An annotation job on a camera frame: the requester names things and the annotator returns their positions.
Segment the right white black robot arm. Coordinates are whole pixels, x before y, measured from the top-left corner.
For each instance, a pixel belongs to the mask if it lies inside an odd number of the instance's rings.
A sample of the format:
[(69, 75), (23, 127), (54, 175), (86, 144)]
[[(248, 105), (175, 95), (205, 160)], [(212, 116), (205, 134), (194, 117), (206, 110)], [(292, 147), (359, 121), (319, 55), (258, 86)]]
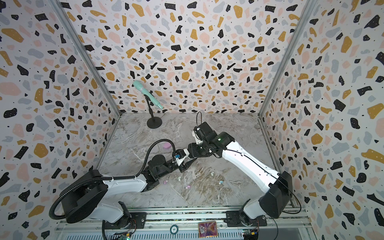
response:
[(264, 215), (279, 218), (293, 194), (292, 176), (286, 171), (279, 173), (248, 153), (232, 136), (226, 132), (213, 138), (198, 137), (196, 142), (188, 145), (190, 158), (207, 158), (218, 155), (242, 170), (263, 195), (258, 199), (248, 200), (238, 211), (240, 221), (252, 225)]

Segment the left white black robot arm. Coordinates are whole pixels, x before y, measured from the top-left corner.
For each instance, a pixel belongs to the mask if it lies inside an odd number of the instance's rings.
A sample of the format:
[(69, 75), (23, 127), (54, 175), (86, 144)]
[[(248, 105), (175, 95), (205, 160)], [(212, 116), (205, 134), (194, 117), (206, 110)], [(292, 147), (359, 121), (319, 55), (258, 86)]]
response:
[(64, 218), (69, 224), (85, 219), (110, 224), (128, 223), (133, 216), (127, 206), (121, 201), (110, 203), (106, 198), (123, 193), (148, 192), (160, 184), (160, 178), (176, 170), (182, 173), (196, 160), (193, 158), (178, 165), (177, 161), (166, 161), (163, 155), (156, 155), (139, 176), (127, 179), (103, 176), (98, 170), (91, 170), (61, 192)]

